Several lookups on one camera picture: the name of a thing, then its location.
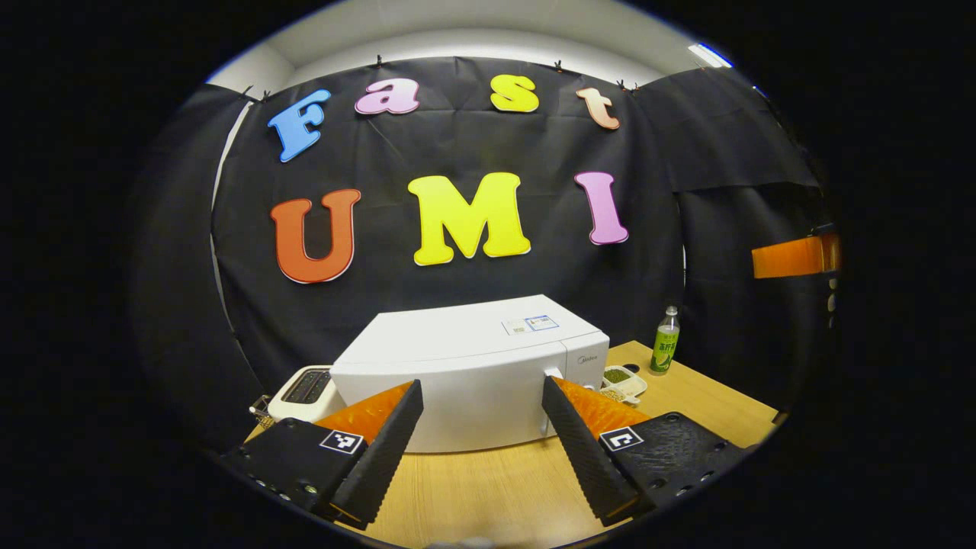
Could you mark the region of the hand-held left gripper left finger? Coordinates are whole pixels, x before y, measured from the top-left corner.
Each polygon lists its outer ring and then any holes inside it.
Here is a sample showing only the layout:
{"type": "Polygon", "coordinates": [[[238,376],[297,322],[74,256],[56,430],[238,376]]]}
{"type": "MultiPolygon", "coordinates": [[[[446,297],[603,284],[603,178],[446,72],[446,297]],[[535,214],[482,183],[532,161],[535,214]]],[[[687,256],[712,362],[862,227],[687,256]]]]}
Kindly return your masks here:
{"type": "Polygon", "coordinates": [[[366,529],[422,411],[422,383],[411,380],[317,422],[282,419],[220,460],[307,513],[366,529]]]}

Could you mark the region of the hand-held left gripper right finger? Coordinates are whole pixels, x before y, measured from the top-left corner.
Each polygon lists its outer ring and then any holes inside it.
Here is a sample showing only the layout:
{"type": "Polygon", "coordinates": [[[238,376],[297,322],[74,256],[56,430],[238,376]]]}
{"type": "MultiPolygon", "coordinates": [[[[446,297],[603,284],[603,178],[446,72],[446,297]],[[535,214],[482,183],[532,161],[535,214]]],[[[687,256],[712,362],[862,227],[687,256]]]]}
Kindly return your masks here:
{"type": "Polygon", "coordinates": [[[541,407],[605,527],[662,514],[752,452],[677,411],[649,417],[560,377],[544,380],[541,407]]]}

